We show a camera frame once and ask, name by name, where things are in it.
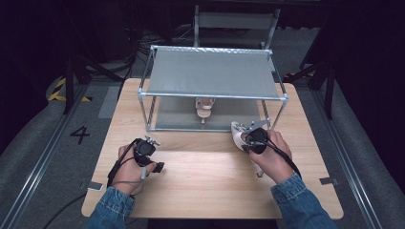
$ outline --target person's left hand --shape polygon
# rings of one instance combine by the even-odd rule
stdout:
[[[121,157],[121,155],[125,152],[125,149],[127,147],[128,145],[119,147],[118,157]],[[134,147],[131,147],[131,149],[129,149],[128,153],[125,155],[125,158],[122,160],[122,162],[124,162],[129,158],[132,159],[129,159],[128,161],[126,161],[121,165],[121,167],[118,169],[116,173],[116,177],[114,177],[114,180],[112,182],[113,184],[112,186],[115,189],[119,190],[120,192],[122,192],[127,196],[130,196],[141,185],[140,177],[142,175],[142,167],[139,167],[134,159]],[[146,166],[147,171],[146,174],[149,175],[156,168],[156,166],[157,166],[156,163],[148,164]],[[135,181],[135,182],[126,183],[121,181]]]

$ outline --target handheld controller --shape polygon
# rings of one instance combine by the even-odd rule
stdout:
[[[146,140],[137,138],[131,144],[128,145],[128,147],[125,149],[125,152],[121,155],[121,157],[116,161],[114,164],[114,167],[111,169],[110,173],[108,174],[108,182],[107,182],[107,187],[111,186],[114,177],[116,177],[116,174],[121,167],[123,163],[126,162],[122,161],[125,158],[125,155],[128,153],[129,149],[134,146],[134,144],[137,144],[137,146],[134,149],[134,157],[132,157],[137,164],[140,167],[144,167],[150,163],[157,163],[156,168],[152,171],[152,173],[160,173],[161,170],[163,169],[164,162],[155,162],[151,160],[150,156],[156,151],[155,145],[160,145],[156,140],[151,138],[150,136],[146,135]]]
[[[267,145],[265,145],[263,142],[267,142],[267,131],[265,131],[263,128],[258,128],[247,134],[245,137],[246,145],[243,145],[242,148],[246,152],[251,150],[260,155],[267,147]]]

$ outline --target wrist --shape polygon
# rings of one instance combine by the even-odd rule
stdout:
[[[113,188],[117,189],[122,194],[129,197],[138,188],[138,186],[135,186],[135,184],[118,183],[118,184],[114,184]]]
[[[274,180],[274,182],[276,182],[276,184],[279,184],[283,181],[285,181],[286,179],[292,177],[294,175],[294,171],[292,169],[286,169],[286,170],[280,170],[279,173],[275,174],[272,179]]]

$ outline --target hand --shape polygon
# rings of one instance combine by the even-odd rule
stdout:
[[[284,151],[291,158],[291,150],[279,132],[267,131],[267,135],[280,150]],[[270,147],[267,147],[260,155],[249,151],[249,156],[276,183],[283,182],[294,174],[294,171],[286,161]]]
[[[118,157],[121,157],[121,155],[125,152],[125,149],[128,147],[126,146],[121,146],[118,151]],[[126,159],[134,157],[134,147],[131,147],[129,149],[128,153],[125,155],[125,158],[122,160],[124,162]],[[149,175],[155,168],[157,164],[156,163],[150,163],[146,166],[146,174]],[[141,185],[140,182],[140,177],[142,175],[142,167],[139,167],[137,162],[135,161],[134,158],[129,159],[125,163],[121,165],[119,170],[116,173],[116,177],[114,177],[113,180],[113,187],[123,194],[130,196],[135,190],[138,189],[138,187]],[[117,183],[121,181],[139,181],[135,183]]]

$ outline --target number 4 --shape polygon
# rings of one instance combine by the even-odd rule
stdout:
[[[78,144],[80,145],[81,142],[83,141],[83,137],[84,136],[89,136],[90,134],[86,134],[87,131],[87,127],[82,126],[80,129],[78,129],[77,131],[71,133],[71,136],[80,136],[80,140],[78,141]]]

